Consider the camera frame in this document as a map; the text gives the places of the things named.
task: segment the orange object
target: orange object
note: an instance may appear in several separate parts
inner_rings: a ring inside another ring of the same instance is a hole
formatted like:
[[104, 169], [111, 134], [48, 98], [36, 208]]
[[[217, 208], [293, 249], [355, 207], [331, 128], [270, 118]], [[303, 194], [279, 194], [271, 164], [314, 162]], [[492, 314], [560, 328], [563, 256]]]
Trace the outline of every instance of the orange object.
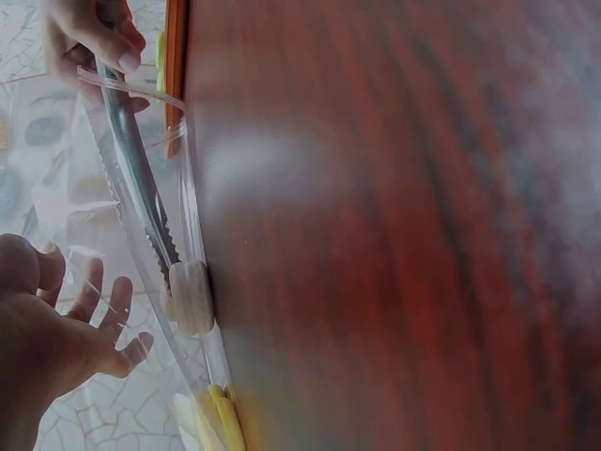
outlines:
[[[188, 10], [190, 0], [167, 0], [165, 13], [165, 92], [183, 100], [186, 69], [186, 44], [188, 42]], [[182, 119], [182, 112], [173, 105], [165, 106], [167, 130], [175, 127]], [[169, 143], [167, 158], [179, 152], [178, 141]]]

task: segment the finger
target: finger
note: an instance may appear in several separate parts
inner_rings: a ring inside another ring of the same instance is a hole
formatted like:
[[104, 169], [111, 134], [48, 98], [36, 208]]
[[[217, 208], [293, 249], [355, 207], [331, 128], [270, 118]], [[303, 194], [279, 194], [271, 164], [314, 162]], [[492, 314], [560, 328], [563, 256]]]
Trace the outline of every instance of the finger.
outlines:
[[125, 349], [115, 351], [101, 372], [116, 378], [126, 378], [134, 368], [144, 362], [153, 343], [152, 334], [142, 332]]
[[131, 11], [125, 0], [97, 0], [96, 14], [103, 22], [123, 23], [131, 19]]
[[78, 66], [93, 68], [94, 55], [82, 45], [77, 44], [71, 47], [71, 40], [69, 40], [68, 46], [67, 40], [69, 39], [56, 25], [45, 24], [43, 47], [46, 69], [60, 77], [65, 83], [77, 86], [84, 97], [92, 103], [102, 103], [100, 88], [81, 82], [77, 75]]
[[63, 285], [65, 277], [65, 258], [56, 244], [51, 242], [44, 249], [45, 252], [36, 251], [39, 263], [39, 287], [41, 289], [55, 289]]
[[130, 317], [133, 286], [127, 277], [118, 277], [113, 284], [109, 310], [100, 323], [99, 329], [108, 331], [113, 342], [119, 339], [125, 323]]
[[50, 307], [55, 307], [65, 277], [65, 258], [54, 243], [50, 243], [44, 251], [36, 251], [39, 263], [38, 297]]
[[102, 260], [92, 258], [87, 264], [82, 291], [77, 297], [75, 305], [68, 312], [68, 318], [90, 322], [102, 294], [103, 276], [104, 265], [102, 264]]
[[114, 69], [130, 73], [140, 67], [140, 51], [96, 17], [86, 16], [76, 23], [70, 23], [64, 32]]
[[36, 249], [25, 238], [0, 235], [0, 291], [35, 294], [38, 287]]
[[150, 102], [143, 97], [132, 97], [131, 98], [131, 108], [134, 113], [140, 113], [147, 109], [150, 106]]
[[131, 42], [138, 51], [142, 52], [146, 48], [146, 39], [144, 39], [142, 33], [138, 31], [130, 19], [123, 21], [119, 26], [119, 33]]

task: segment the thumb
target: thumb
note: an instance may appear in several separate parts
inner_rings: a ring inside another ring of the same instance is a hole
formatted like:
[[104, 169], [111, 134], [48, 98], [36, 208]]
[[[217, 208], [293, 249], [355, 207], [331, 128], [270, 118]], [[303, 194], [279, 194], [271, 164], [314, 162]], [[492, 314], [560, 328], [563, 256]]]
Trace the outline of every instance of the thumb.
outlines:
[[35, 294], [39, 276], [38, 256], [29, 241], [0, 235], [0, 291]]
[[66, 263], [60, 249], [48, 243], [44, 252], [36, 251], [39, 264], [39, 287], [45, 290], [61, 288], [65, 277]]
[[63, 31], [114, 69], [130, 73], [140, 67], [140, 51], [95, 16], [80, 20], [76, 26]]

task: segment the clear plastic bag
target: clear plastic bag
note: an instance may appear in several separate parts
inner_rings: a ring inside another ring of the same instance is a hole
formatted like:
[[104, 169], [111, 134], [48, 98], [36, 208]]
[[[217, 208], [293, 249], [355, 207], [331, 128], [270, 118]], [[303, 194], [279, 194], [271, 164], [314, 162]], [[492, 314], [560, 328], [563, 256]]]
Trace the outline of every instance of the clear plastic bag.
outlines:
[[[83, 83], [149, 99], [136, 115], [146, 155], [179, 259], [202, 272], [188, 146], [193, 136], [183, 104], [154, 92], [151, 67], [141, 68], [133, 85], [90, 73], [81, 77]], [[50, 77], [6, 84], [0, 94], [0, 148], [6, 141], [0, 150], [0, 231], [24, 235], [36, 246], [53, 241], [62, 250], [68, 271], [59, 311], [67, 311], [88, 283], [87, 261], [100, 257], [103, 293], [120, 275], [134, 287], [130, 319], [117, 347], [143, 330], [155, 336], [147, 363], [126, 380], [97, 375], [55, 402], [42, 421], [38, 449], [52, 449], [49, 443], [57, 437], [72, 440], [67, 449], [244, 449], [233, 400], [224, 390], [229, 377], [219, 327], [210, 327], [212, 312], [206, 308], [164, 301], [169, 299], [164, 276], [104, 106], [87, 103]], [[164, 125], [168, 108], [178, 109], [181, 118], [170, 128]], [[167, 151], [177, 155], [167, 158]], [[109, 308], [102, 299], [92, 323]]]

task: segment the wooden surface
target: wooden surface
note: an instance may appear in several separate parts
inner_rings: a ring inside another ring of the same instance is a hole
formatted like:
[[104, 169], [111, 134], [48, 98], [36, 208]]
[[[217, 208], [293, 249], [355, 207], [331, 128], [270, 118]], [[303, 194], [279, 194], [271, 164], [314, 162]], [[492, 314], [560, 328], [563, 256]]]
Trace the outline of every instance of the wooden surface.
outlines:
[[598, 0], [193, 0], [251, 450], [601, 449]]

